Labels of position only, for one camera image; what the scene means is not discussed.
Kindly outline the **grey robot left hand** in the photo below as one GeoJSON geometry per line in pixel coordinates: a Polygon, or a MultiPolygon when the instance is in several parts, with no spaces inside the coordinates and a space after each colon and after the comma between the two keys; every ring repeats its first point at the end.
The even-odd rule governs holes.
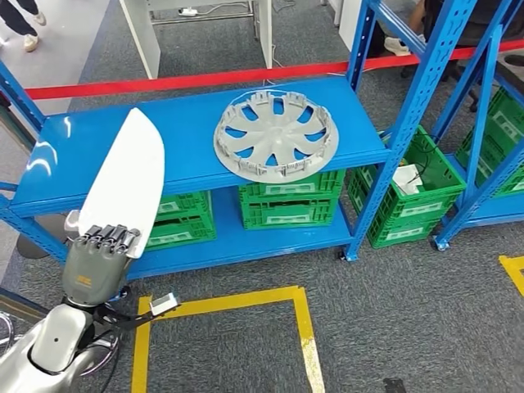
{"type": "Polygon", "coordinates": [[[66,299],[79,307],[95,307],[116,295],[125,283],[131,258],[128,252],[139,237],[136,228],[94,225],[76,238],[63,271],[66,299]]]}

